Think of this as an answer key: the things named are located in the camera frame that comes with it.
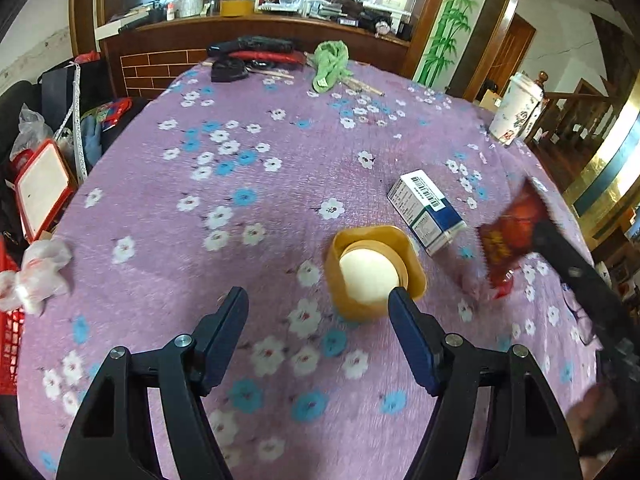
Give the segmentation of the person right hand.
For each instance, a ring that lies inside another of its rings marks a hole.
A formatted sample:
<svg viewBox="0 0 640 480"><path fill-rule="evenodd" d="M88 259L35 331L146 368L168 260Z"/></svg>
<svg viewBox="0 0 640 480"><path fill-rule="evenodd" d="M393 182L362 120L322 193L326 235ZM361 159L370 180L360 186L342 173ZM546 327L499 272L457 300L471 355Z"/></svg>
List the person right hand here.
<svg viewBox="0 0 640 480"><path fill-rule="evenodd" d="M617 450L632 430L626 410L604 382L587 390L566 413L566 422L580 457L597 458Z"/></svg>

